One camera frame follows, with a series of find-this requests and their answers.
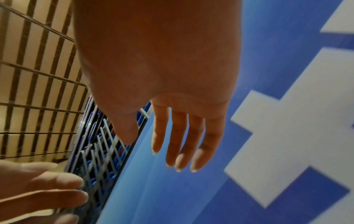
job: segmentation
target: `human hand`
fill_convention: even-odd
[[[125,144],[136,139],[136,111],[151,100],[154,154],[171,107],[167,166],[180,171],[192,160],[195,172],[212,158],[236,84],[240,14],[241,0],[74,1],[81,69]]]
[[[76,190],[82,178],[71,173],[47,172],[55,163],[0,161],[0,222],[46,209],[72,208],[84,204],[87,193]],[[14,224],[76,224],[72,214],[37,216]]]

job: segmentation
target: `beige wall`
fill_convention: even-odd
[[[71,0],[0,1],[73,38]],[[74,43],[0,8],[0,60],[1,157],[18,162],[66,157],[53,153],[70,150],[89,96]],[[30,71],[14,68],[18,65]],[[43,153],[49,154],[25,156]]]

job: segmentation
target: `wire grid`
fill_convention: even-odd
[[[70,4],[0,1],[0,159],[67,159],[89,97]]]
[[[137,112],[139,135],[150,117],[151,108],[149,102]],[[66,172],[83,178],[82,190],[88,193],[89,200],[83,206],[57,212],[74,213],[80,217],[80,223],[95,223],[134,145],[135,142],[125,145],[119,139],[109,119],[90,97],[77,127],[72,153],[65,168]]]

